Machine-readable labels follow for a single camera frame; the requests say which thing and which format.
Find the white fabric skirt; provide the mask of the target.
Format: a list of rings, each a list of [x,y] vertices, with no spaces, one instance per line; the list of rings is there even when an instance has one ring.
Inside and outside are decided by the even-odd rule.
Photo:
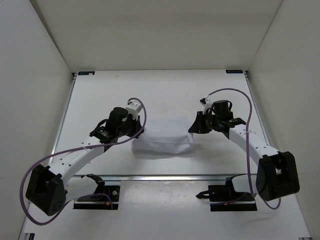
[[[182,117],[148,120],[144,132],[131,144],[134,153],[180,155],[194,149],[194,136],[188,132],[187,119]]]

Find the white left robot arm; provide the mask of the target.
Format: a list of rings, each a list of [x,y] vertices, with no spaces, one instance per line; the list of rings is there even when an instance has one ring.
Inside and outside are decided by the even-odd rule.
[[[77,176],[77,172],[93,159],[118,144],[121,137],[137,138],[144,132],[140,111],[145,108],[138,102],[115,107],[107,119],[100,121],[78,150],[71,150],[47,166],[37,164],[31,171],[26,198],[47,216],[61,211],[72,200],[91,196],[104,198],[105,182],[93,173]]]

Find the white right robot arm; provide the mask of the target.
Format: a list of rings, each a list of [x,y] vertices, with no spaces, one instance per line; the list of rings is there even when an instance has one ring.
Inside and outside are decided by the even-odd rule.
[[[249,177],[235,176],[228,179],[224,195],[236,200],[242,193],[259,195],[265,201],[271,201],[300,191],[299,177],[295,157],[289,151],[281,152],[268,145],[254,132],[246,129],[241,118],[221,119],[216,115],[198,111],[188,132],[208,134],[211,131],[223,133],[230,141],[249,154],[257,165],[257,173]]]

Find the right teal corner label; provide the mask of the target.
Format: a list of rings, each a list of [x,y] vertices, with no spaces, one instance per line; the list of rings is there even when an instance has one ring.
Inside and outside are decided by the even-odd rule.
[[[225,72],[227,74],[243,74],[241,69],[226,69]]]

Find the teal corner label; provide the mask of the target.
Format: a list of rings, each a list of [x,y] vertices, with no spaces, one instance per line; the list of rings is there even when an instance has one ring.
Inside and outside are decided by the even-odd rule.
[[[95,71],[79,71],[77,73],[78,76],[93,76]]]
[[[227,74],[243,74],[241,69],[226,69],[225,72]]]

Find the left teal corner label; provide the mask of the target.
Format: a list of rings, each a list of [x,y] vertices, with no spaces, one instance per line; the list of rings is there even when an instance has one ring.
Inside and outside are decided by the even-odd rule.
[[[77,73],[78,76],[93,76],[95,71],[79,71]]]

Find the aluminium table edge rail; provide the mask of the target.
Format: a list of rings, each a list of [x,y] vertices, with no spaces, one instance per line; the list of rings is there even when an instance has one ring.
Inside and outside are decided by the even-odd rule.
[[[240,174],[166,174],[166,175],[100,175],[104,181],[224,181]]]

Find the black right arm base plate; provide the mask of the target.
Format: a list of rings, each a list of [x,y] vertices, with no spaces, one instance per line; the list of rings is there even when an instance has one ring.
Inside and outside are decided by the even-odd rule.
[[[209,185],[211,212],[255,212],[255,199],[248,192],[236,192],[226,185]]]

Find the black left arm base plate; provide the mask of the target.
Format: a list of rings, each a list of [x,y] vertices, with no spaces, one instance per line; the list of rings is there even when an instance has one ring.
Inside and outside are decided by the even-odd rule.
[[[108,210],[116,211],[119,208],[121,183],[106,181],[104,195],[84,196],[74,200],[74,210]]]

